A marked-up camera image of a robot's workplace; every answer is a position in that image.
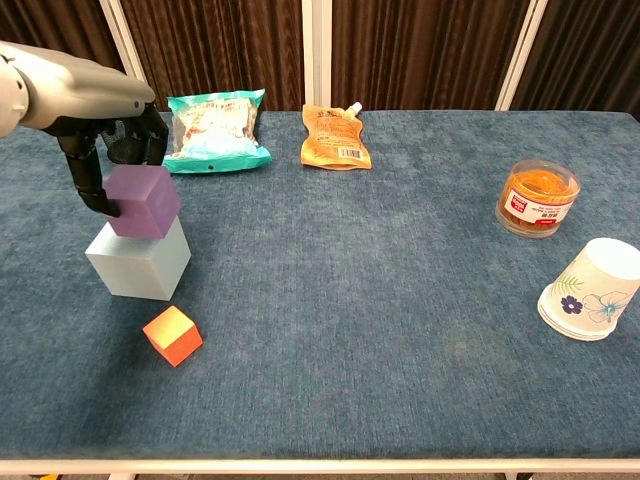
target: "orange pouch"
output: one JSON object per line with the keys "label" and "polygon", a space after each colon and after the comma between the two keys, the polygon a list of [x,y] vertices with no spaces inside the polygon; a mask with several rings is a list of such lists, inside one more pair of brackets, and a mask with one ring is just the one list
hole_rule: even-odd
{"label": "orange pouch", "polygon": [[371,169],[371,156],[360,140],[362,122],[353,110],[304,105],[302,121],[309,131],[300,152],[303,165],[327,170]]}

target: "orange cube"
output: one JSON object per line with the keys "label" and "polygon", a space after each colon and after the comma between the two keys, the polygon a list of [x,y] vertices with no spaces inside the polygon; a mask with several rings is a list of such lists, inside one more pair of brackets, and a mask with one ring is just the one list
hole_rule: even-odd
{"label": "orange cube", "polygon": [[202,337],[193,321],[171,306],[142,329],[151,345],[177,367],[202,345]]}

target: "table edge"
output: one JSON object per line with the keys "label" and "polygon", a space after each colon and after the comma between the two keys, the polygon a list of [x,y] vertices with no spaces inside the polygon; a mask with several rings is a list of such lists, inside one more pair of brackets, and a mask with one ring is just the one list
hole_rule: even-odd
{"label": "table edge", "polygon": [[65,474],[403,474],[640,472],[640,458],[0,460],[0,475]]}

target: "white cube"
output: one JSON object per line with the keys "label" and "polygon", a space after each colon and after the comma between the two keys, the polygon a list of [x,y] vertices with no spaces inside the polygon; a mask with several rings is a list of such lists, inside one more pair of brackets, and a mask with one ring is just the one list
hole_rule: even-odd
{"label": "white cube", "polygon": [[178,217],[162,239],[119,237],[108,223],[85,254],[112,295],[169,300],[191,258]]}

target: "plastic jar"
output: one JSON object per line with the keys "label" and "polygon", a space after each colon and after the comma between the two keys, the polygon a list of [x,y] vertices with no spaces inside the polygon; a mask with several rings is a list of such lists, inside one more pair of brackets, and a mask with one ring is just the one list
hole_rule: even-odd
{"label": "plastic jar", "polygon": [[548,160],[516,163],[496,204],[507,230],[525,237],[553,235],[580,193],[580,182],[565,167]]}

